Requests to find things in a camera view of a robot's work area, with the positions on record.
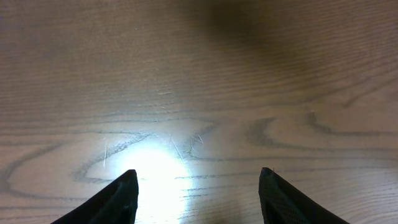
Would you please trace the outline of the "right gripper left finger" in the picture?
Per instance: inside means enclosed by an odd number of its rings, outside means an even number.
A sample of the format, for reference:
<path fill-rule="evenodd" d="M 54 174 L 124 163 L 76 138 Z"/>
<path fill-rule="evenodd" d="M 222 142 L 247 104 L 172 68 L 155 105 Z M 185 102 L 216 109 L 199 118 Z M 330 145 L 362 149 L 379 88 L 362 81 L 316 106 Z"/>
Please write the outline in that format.
<path fill-rule="evenodd" d="M 127 170 L 52 224 L 134 224 L 138 195 L 137 173 L 134 169 Z"/>

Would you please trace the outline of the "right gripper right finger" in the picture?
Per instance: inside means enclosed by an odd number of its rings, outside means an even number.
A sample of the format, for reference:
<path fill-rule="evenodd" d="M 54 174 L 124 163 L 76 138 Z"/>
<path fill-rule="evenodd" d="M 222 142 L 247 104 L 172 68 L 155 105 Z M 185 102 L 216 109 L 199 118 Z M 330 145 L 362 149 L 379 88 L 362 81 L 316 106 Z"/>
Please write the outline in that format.
<path fill-rule="evenodd" d="M 268 167 L 261 170 L 258 193 L 265 224 L 348 224 Z"/>

